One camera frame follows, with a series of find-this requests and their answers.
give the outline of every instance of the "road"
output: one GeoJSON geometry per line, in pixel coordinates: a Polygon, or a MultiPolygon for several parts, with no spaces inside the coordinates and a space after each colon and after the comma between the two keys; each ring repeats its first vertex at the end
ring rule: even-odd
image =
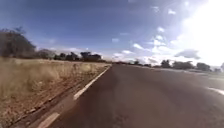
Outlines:
{"type": "Polygon", "coordinates": [[[224,80],[113,66],[50,128],[224,128],[224,80]]]}

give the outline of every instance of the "tree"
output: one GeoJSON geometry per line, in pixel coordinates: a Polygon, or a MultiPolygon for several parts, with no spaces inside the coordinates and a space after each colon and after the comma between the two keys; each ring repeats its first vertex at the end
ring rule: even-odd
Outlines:
{"type": "Polygon", "coordinates": [[[80,54],[84,61],[90,61],[91,52],[81,52],[80,54]]]}
{"type": "Polygon", "coordinates": [[[214,72],[216,72],[216,73],[220,73],[220,72],[221,72],[221,69],[219,69],[219,68],[215,68],[214,72]]]}
{"type": "Polygon", "coordinates": [[[80,54],[84,61],[101,61],[101,55],[99,54],[92,55],[91,52],[81,52],[80,54]]]}
{"type": "Polygon", "coordinates": [[[152,67],[151,64],[144,64],[144,66],[145,66],[145,67],[150,67],[150,68],[152,67]]]}
{"type": "Polygon", "coordinates": [[[135,60],[134,65],[139,65],[139,61],[135,60]]]}
{"type": "Polygon", "coordinates": [[[221,65],[221,69],[222,71],[224,71],[224,63],[221,65]]]}
{"type": "Polygon", "coordinates": [[[211,71],[210,66],[205,63],[197,63],[197,69],[202,71],[211,71]]]}
{"type": "Polygon", "coordinates": [[[71,54],[66,55],[65,60],[75,61],[75,60],[79,60],[79,58],[78,58],[78,55],[76,55],[75,53],[71,52],[71,54]]]}
{"type": "Polygon", "coordinates": [[[73,60],[79,60],[79,56],[76,55],[74,52],[71,52],[71,56],[72,56],[73,60]]]}
{"type": "Polygon", "coordinates": [[[55,55],[54,60],[61,60],[61,57],[59,55],[55,55]]]}
{"type": "Polygon", "coordinates": [[[65,60],[65,58],[66,58],[66,54],[65,53],[61,53],[59,56],[60,56],[60,60],[65,60]]]}
{"type": "Polygon", "coordinates": [[[38,58],[42,58],[42,59],[53,59],[56,54],[51,50],[41,49],[37,51],[36,55],[38,58]]]}
{"type": "Polygon", "coordinates": [[[100,61],[101,60],[101,55],[99,55],[99,54],[91,55],[91,60],[92,61],[100,61]]]}
{"type": "Polygon", "coordinates": [[[163,61],[161,62],[161,67],[162,67],[162,68],[171,68],[171,66],[170,66],[170,61],[169,61],[169,60],[163,60],[163,61]]]}
{"type": "Polygon", "coordinates": [[[188,62],[178,62],[178,61],[175,61],[173,63],[173,68],[174,69],[183,69],[183,70],[186,70],[186,69],[193,69],[194,66],[191,64],[190,61],[188,61],[188,62]]]}
{"type": "Polygon", "coordinates": [[[3,57],[31,58],[35,46],[23,35],[22,28],[0,30],[0,55],[3,57]]]}

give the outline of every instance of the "treeline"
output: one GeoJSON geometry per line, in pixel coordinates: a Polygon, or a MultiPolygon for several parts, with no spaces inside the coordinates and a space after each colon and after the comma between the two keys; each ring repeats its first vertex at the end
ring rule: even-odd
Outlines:
{"type": "MultiPolygon", "coordinates": [[[[163,60],[160,65],[154,65],[151,64],[141,64],[138,60],[130,63],[130,62],[123,62],[119,61],[116,62],[116,64],[124,64],[124,65],[138,65],[138,66],[144,66],[144,67],[152,67],[152,68],[167,68],[167,69],[177,69],[177,70],[189,70],[193,69],[194,71],[206,71],[211,72],[211,67],[205,63],[197,63],[196,66],[194,66],[191,61],[188,62],[181,62],[181,61],[174,61],[172,64],[170,63],[170,60],[163,60]]],[[[214,72],[221,72],[221,69],[215,68],[214,72]]]]}
{"type": "MultiPolygon", "coordinates": [[[[175,61],[172,65],[170,64],[169,60],[163,60],[161,63],[161,68],[172,68],[172,69],[181,69],[181,70],[188,70],[188,69],[195,69],[200,71],[206,71],[211,72],[211,67],[205,63],[197,63],[196,66],[194,66],[191,61],[188,62],[180,62],[175,61]]],[[[215,72],[221,72],[221,69],[214,69],[215,72]]]]}
{"type": "MultiPolygon", "coordinates": [[[[36,51],[36,47],[24,36],[25,32],[21,27],[13,30],[0,30],[0,56],[11,58],[25,58],[25,59],[50,59],[50,60],[65,60],[65,61],[88,61],[88,62],[106,62],[99,54],[92,54],[91,52],[81,52],[79,55],[71,52],[69,54],[55,52],[48,49],[41,49],[36,51]]],[[[211,71],[211,67],[205,63],[197,63],[196,66],[191,62],[175,61],[170,64],[169,60],[163,60],[161,65],[141,64],[139,60],[133,62],[115,62],[116,64],[138,65],[153,68],[172,68],[172,69],[196,69],[201,71],[211,71]]]]}
{"type": "Polygon", "coordinates": [[[80,55],[71,52],[69,54],[55,52],[48,49],[36,51],[35,46],[24,36],[23,29],[16,28],[13,30],[0,30],[0,56],[23,59],[54,59],[67,61],[89,61],[89,62],[104,62],[99,54],[91,52],[81,52],[80,55]]]}

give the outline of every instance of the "dirt roadside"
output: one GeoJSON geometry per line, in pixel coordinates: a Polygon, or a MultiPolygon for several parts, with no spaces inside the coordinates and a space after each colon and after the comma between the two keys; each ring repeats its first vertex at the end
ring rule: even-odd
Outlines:
{"type": "Polygon", "coordinates": [[[3,125],[3,128],[27,128],[33,124],[33,122],[44,117],[43,115],[48,113],[55,106],[55,108],[58,106],[61,110],[64,110],[66,108],[66,106],[63,106],[64,99],[66,100],[66,97],[82,89],[87,83],[103,72],[107,67],[108,66],[104,66],[97,70],[97,72],[85,74],[85,76],[82,76],[76,80],[68,78],[57,83],[57,85],[60,86],[54,85],[50,90],[46,91],[44,93],[45,95],[42,95],[43,100],[38,102],[38,104],[36,103],[37,105],[34,108],[32,108],[30,111],[26,111],[21,118],[10,122],[10,124],[3,125]]]}

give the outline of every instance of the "grass verge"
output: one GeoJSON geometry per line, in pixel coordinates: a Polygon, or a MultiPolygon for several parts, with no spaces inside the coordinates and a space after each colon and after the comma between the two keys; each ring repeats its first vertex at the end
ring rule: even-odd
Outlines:
{"type": "Polygon", "coordinates": [[[0,123],[11,125],[106,66],[100,63],[0,58],[0,123]]]}

